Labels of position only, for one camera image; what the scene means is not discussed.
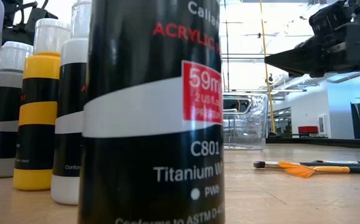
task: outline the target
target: black paint bottle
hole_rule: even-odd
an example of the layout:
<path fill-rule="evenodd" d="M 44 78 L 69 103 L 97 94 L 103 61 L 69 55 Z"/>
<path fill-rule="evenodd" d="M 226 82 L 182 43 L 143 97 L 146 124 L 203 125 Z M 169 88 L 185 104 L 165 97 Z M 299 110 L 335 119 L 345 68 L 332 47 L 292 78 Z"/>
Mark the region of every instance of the black paint bottle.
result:
<path fill-rule="evenodd" d="M 31 45 L 7 41 L 0 49 L 0 177 L 12 177 L 17 150 L 25 59 Z"/>
<path fill-rule="evenodd" d="M 92 9 L 78 223 L 225 223 L 219 1 Z"/>

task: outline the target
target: yellow stripe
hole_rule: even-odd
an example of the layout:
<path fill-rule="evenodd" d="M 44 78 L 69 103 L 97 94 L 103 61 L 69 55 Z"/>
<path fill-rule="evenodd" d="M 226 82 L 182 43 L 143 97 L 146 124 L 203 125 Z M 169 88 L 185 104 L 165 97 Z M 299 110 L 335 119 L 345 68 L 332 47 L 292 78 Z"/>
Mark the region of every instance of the yellow stripe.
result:
<path fill-rule="evenodd" d="M 25 78 L 54 78 L 60 79 L 60 57 L 35 55 L 25 59 Z"/>
<path fill-rule="evenodd" d="M 19 126 L 25 124 L 55 125 L 57 102 L 37 102 L 22 105 L 19 110 Z"/>
<path fill-rule="evenodd" d="M 325 164 L 323 166 L 314 167 L 315 171 L 318 172 L 339 172 L 339 173 L 349 173 L 350 169 L 349 167 L 325 167 Z"/>
<path fill-rule="evenodd" d="M 13 185 L 18 190 L 49 190 L 52 169 L 21 170 L 14 169 Z"/>
<path fill-rule="evenodd" d="M 34 55 L 39 55 L 39 56 L 46 55 L 46 56 L 61 57 L 61 54 L 60 54 L 60 53 L 56 53 L 56 52 L 37 52 L 37 53 L 34 54 Z"/>

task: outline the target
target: white paint bottle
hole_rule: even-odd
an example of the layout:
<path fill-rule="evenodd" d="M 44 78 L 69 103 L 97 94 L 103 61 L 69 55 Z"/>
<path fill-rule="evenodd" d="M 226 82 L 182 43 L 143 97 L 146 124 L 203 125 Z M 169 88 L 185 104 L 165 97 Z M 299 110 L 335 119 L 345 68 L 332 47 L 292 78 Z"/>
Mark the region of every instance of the white paint bottle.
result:
<path fill-rule="evenodd" d="M 72 37 L 61 51 L 51 196 L 67 205 L 77 205 L 79 198 L 90 17 L 91 1 L 78 0 L 72 7 Z"/>

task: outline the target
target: orange paintbrush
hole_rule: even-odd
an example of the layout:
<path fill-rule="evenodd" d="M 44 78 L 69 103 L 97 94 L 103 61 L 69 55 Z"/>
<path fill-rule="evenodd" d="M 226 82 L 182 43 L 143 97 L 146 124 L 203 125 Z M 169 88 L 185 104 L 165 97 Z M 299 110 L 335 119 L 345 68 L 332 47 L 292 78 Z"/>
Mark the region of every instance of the orange paintbrush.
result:
<path fill-rule="evenodd" d="M 299 177 L 309 178 L 315 172 L 329 172 L 338 174 L 355 173 L 360 174 L 360 166 L 303 166 L 298 164 L 292 164 L 290 162 L 279 162 L 278 166 L 285 169 L 289 174 L 293 174 Z"/>

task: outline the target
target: yellow paint bottle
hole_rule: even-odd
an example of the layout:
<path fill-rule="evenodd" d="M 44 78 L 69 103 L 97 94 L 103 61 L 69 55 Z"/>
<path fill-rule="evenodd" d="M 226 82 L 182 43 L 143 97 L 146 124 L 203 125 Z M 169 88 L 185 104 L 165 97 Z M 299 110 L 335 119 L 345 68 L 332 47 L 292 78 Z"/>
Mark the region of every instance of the yellow paint bottle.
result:
<path fill-rule="evenodd" d="M 25 60 L 19 112 L 14 187 L 48 190 L 54 157 L 60 50 L 70 38 L 69 24 L 56 19 L 36 22 L 34 56 Z"/>

